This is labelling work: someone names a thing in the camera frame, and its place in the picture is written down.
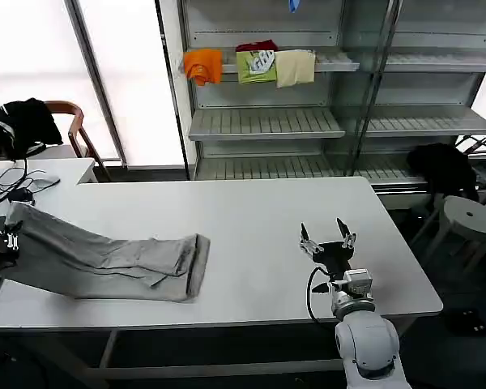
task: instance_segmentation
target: beige cloth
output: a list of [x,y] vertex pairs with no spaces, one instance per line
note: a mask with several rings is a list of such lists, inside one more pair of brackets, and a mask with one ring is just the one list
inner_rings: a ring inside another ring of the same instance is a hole
[[277,88],[296,83],[312,83],[315,76],[315,53],[306,50],[287,50],[275,53]]

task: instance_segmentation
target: floor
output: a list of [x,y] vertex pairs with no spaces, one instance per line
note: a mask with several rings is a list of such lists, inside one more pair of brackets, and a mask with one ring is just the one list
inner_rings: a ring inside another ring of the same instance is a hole
[[[183,172],[167,172],[167,179],[182,179]],[[410,237],[421,220],[406,212],[393,212],[402,234]],[[415,248],[416,256],[429,237]],[[439,292],[445,311],[475,307],[486,322],[486,259],[470,276],[461,276],[462,264],[450,253],[460,244],[448,239],[436,253],[427,274]],[[82,389],[80,383],[50,361],[21,348],[17,334],[0,334],[0,389],[25,386]],[[107,335],[101,332],[55,334],[90,365],[97,365]],[[245,363],[337,357],[332,336],[314,324],[247,328],[123,332],[112,366]],[[456,336],[444,316],[421,318],[402,339],[401,358],[414,388],[486,389],[486,336]],[[281,374],[229,378],[188,378],[111,382],[112,388],[148,389],[200,387],[345,388],[342,372]]]

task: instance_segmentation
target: wooden chair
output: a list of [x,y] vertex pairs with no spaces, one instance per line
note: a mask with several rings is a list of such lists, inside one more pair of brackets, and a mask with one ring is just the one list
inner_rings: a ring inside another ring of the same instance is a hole
[[[112,178],[110,177],[108,170],[104,166],[103,161],[99,158],[99,154],[97,153],[96,148],[94,147],[90,138],[88,138],[88,135],[83,128],[84,114],[81,108],[73,103],[70,103],[69,101],[46,101],[45,105],[47,105],[47,108],[51,113],[66,113],[68,115],[74,115],[74,120],[72,121],[70,129],[68,130],[68,138],[70,140],[72,148],[74,149],[75,155],[78,158],[84,158],[88,156],[93,158],[100,166],[100,169],[104,173],[106,179],[111,182]],[[85,154],[83,154],[78,144],[78,134],[81,135],[83,141],[87,146]]]

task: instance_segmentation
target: shelf rack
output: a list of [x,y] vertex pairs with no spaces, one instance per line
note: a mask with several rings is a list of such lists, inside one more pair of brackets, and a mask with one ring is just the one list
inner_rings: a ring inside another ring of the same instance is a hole
[[[196,180],[253,180],[271,178],[336,177],[345,174],[347,156],[261,156],[251,158],[206,158],[200,160]],[[407,166],[403,154],[364,154],[355,176],[371,184],[422,184]]]
[[[342,51],[323,47],[306,48],[315,51],[315,72],[357,71],[360,63],[352,61]],[[222,71],[225,74],[237,73],[235,49],[223,49]]]
[[197,109],[194,141],[340,138],[345,132],[328,108]]
[[371,116],[368,138],[486,135],[486,120],[465,106],[377,106]]
[[486,72],[486,49],[393,49],[385,71]]

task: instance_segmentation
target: table leg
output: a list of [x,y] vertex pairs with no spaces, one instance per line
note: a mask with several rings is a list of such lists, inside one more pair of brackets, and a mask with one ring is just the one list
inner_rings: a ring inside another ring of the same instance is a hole
[[87,376],[89,366],[52,336],[26,336],[20,342],[33,352],[51,361],[61,370],[66,371],[90,389],[107,389],[109,387],[105,380]]

